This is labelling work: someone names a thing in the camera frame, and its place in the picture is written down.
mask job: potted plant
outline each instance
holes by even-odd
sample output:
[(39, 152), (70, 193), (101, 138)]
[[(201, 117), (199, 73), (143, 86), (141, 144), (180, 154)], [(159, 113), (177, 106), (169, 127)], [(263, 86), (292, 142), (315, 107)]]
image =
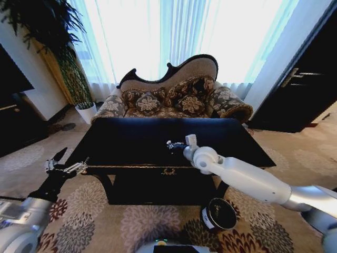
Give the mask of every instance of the potted plant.
[(79, 39), (71, 32), (76, 29), (84, 31), (77, 10), (66, 0), (0, 0), (0, 12), (5, 13), (1, 21), (8, 20), (15, 35), (19, 26), (27, 29), (24, 43), (28, 48), (31, 40), (36, 39), (43, 45), (38, 53), (50, 51), (54, 54), (77, 111), (90, 124), (96, 106), (87, 79), (76, 62), (73, 43)]

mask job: floral carpet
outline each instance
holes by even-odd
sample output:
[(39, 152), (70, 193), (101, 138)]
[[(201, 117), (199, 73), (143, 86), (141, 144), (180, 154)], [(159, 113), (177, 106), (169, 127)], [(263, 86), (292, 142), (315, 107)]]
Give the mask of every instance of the floral carpet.
[[(69, 131), (60, 130), (0, 158), (0, 195), (24, 198), (39, 187), (46, 178), (45, 160), (64, 147), (69, 156), (89, 129), (74, 109), (58, 124), (71, 122), (76, 126)], [(301, 133), (247, 130), (277, 164), (266, 170), (281, 180), (337, 187), (337, 113)], [(208, 246), (213, 252), (322, 252), (321, 235), (299, 213), (233, 188), (224, 198), (234, 207), (238, 222), (234, 229), (216, 234), (200, 223), (199, 207), (110, 206), (97, 179), (78, 176), (66, 182), (53, 205), (38, 252), (134, 252), (163, 237)]]

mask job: white wall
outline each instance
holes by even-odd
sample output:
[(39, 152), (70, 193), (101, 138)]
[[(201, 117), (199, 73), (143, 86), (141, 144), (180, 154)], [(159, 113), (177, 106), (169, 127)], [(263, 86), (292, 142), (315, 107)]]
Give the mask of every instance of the white wall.
[(259, 109), (333, 0), (300, 0), (244, 101)]
[(22, 35), (23, 32), (18, 31), (18, 35), (15, 36), (13, 28), (7, 22), (0, 22), (0, 43), (35, 88), (25, 91), (27, 97), (42, 118), (49, 120), (68, 102), (44, 61), (36, 53), (36, 49), (33, 46), (27, 49), (27, 45), (22, 41)]

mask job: table leg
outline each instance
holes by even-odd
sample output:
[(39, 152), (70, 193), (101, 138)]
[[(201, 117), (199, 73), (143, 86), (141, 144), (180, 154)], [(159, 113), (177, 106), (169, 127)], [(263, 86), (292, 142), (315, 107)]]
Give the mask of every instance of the table leg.
[(224, 181), (221, 181), (216, 190), (216, 197), (223, 199), (228, 187), (228, 184), (226, 184)]
[(114, 187), (111, 183), (111, 180), (107, 174), (92, 174), (95, 178), (97, 178), (101, 184), (103, 185), (103, 188), (105, 190), (105, 194), (107, 197), (107, 201), (109, 204), (112, 204), (112, 197), (113, 197), (113, 190)]

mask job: black cabinet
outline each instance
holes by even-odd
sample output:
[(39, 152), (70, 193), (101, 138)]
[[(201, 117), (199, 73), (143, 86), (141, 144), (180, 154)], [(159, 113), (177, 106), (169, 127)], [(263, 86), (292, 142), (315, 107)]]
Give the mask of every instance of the black cabinet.
[(0, 157), (48, 137), (47, 125), (20, 94), (0, 98)]
[(299, 132), (337, 100), (337, 12), (261, 105), (249, 127)]

